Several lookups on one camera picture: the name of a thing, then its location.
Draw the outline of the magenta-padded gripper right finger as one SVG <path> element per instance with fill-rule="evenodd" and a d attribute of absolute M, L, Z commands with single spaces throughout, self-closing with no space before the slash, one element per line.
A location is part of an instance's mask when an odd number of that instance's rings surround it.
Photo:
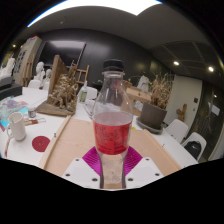
<path fill-rule="evenodd" d="M 150 157 L 142 157 L 129 147 L 124 160 L 124 177 L 126 188 L 134 189 L 161 179 L 163 174 Z"/>

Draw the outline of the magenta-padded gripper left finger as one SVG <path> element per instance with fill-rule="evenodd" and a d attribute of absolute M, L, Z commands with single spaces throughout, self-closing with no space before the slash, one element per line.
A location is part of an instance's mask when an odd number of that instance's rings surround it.
<path fill-rule="evenodd" d="M 99 189 L 102 167 L 95 148 L 82 158 L 74 158 L 62 177 L 84 188 Z"/>

